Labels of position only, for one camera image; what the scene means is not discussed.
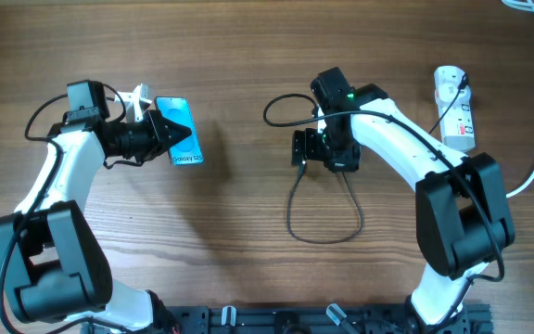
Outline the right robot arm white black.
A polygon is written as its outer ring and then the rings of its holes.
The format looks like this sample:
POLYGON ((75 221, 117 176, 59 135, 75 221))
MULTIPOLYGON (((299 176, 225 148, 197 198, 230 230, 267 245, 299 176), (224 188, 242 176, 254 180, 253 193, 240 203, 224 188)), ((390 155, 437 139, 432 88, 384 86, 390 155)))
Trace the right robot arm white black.
POLYGON ((498 163, 486 153, 469 157, 410 121, 377 85, 356 88, 341 69, 311 82, 312 116, 291 122, 292 164, 309 161, 333 173, 358 170, 362 148, 390 165, 415 194, 416 239, 426 260, 419 285, 406 300, 403 333, 441 333, 479 325, 466 316, 467 292, 478 280, 505 276, 503 250, 515 228, 498 163))

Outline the blue screen Galaxy smartphone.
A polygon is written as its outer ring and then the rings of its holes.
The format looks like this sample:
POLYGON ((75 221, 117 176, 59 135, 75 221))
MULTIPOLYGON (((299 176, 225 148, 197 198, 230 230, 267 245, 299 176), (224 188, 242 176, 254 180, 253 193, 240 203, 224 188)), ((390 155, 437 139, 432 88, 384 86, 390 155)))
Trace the blue screen Galaxy smartphone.
POLYGON ((204 158, 187 100, 184 97, 158 96, 155 105, 163 117, 191 131, 191 135, 170 148, 172 164, 179 166, 202 163, 204 158))

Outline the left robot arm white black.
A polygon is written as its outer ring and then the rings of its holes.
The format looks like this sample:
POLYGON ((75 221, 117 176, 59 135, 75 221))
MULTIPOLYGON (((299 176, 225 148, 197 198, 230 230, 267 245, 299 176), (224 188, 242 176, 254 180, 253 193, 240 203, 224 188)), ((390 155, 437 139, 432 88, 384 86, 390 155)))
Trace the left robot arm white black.
POLYGON ((80 325, 86 333, 178 333, 178 319, 150 290, 113 279, 108 260, 83 210, 100 168, 141 167, 192 136, 191 128, 165 118, 138 97, 137 120, 112 119, 99 81, 70 83, 70 107, 41 137, 48 149, 27 197, 0 217, 0 321, 80 325))

